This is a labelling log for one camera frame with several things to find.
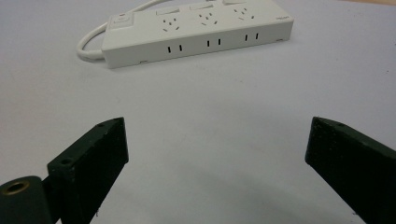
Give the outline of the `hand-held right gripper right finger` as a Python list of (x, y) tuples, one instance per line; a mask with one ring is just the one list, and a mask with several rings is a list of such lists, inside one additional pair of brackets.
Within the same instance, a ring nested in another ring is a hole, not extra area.
[(314, 117), (304, 160), (366, 224), (396, 224), (396, 151)]

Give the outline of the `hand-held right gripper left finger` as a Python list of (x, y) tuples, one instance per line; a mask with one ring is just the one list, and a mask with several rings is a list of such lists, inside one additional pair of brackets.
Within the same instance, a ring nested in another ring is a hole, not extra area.
[(90, 224), (129, 161), (123, 118), (101, 122), (48, 164), (63, 224)]

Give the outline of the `white power strip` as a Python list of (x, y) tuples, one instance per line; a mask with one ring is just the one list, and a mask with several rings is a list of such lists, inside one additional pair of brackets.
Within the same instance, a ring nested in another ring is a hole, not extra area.
[(114, 15), (102, 52), (110, 68), (290, 38), (293, 17), (273, 0), (215, 0)]

